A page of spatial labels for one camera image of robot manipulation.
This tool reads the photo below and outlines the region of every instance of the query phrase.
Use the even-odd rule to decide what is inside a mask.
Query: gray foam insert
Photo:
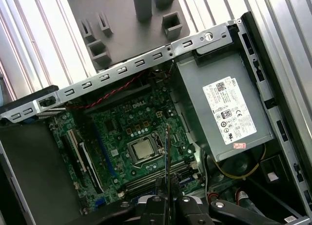
[[[185,17],[178,0],[166,9],[159,10],[152,0],[152,18],[141,23],[137,20],[133,0],[68,0],[76,21],[87,19],[90,22],[95,39],[101,39],[109,52],[112,61],[116,64],[157,47],[170,43],[162,28],[162,17],[165,14],[178,11],[183,25],[179,38],[190,34]],[[100,28],[97,13],[106,15],[113,34],[107,37]],[[103,69],[93,62],[95,69]]]

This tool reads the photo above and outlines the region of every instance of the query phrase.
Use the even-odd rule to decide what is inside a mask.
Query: green circuit board
[[[78,192],[82,213],[95,210],[101,203],[119,200],[124,194],[127,196],[128,188],[134,183],[140,184],[141,180],[144,184],[144,177],[156,174],[163,176],[165,129],[168,125],[171,130],[171,165],[185,166],[187,170],[185,168],[183,172],[188,172],[188,164],[195,160],[195,150],[188,142],[164,85],[158,85],[146,95],[109,110],[90,114],[87,118],[78,112],[64,112],[49,121]],[[83,142],[92,162],[89,166],[85,163],[86,159],[78,157],[83,155],[82,149],[74,147],[77,145],[79,148],[80,142]],[[95,173],[93,177],[90,177],[91,166]],[[186,194],[202,187],[200,180],[189,173],[183,182],[182,188]],[[146,193],[155,192],[146,188],[141,195]],[[137,192],[129,195],[139,196]]]

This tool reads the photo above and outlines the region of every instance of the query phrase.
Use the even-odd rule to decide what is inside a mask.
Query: yellow wire
[[[264,144],[264,151],[263,151],[262,157],[260,158],[260,161],[263,160],[266,151],[267,151],[267,148],[266,148],[266,146],[265,146],[265,144]],[[231,178],[231,179],[236,179],[236,180],[240,180],[240,179],[247,178],[248,176],[250,176],[251,174],[253,174],[253,173],[258,169],[258,167],[259,167],[259,163],[257,163],[257,164],[255,165],[255,167],[254,167],[250,172],[248,172],[246,175],[236,176],[236,175],[231,175],[231,174],[228,174],[228,173],[224,172],[224,171],[221,169],[221,167],[219,167],[218,163],[217,163],[214,159],[213,159],[213,161],[214,161],[214,164],[216,165],[216,167],[220,170],[220,172],[221,172],[222,174],[224,174],[225,176],[227,176],[227,177],[229,177],[229,178]]]

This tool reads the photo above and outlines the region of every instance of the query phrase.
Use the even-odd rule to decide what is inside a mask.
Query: screw
[[[182,200],[183,200],[184,202],[189,202],[191,199],[190,199],[189,197],[183,197]]]
[[[153,201],[154,201],[154,202],[160,202],[160,201],[161,201],[161,198],[160,198],[160,197],[153,197]]]
[[[206,223],[205,220],[202,220],[202,219],[198,220],[197,222],[198,222],[198,224],[205,224]]]
[[[215,205],[218,208],[223,208],[225,206],[222,202],[216,202]]]
[[[207,41],[211,41],[212,39],[214,39],[214,36],[213,36],[212,33],[206,33],[206,34],[205,34],[205,39],[206,39]]]
[[[129,206],[129,203],[128,203],[128,202],[123,202],[123,203],[121,203],[120,206],[121,206],[121,207],[128,207],[128,206]]]

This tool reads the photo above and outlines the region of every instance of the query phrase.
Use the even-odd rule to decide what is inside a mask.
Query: power supply label
[[[203,91],[226,145],[257,132],[235,78],[228,76]]]

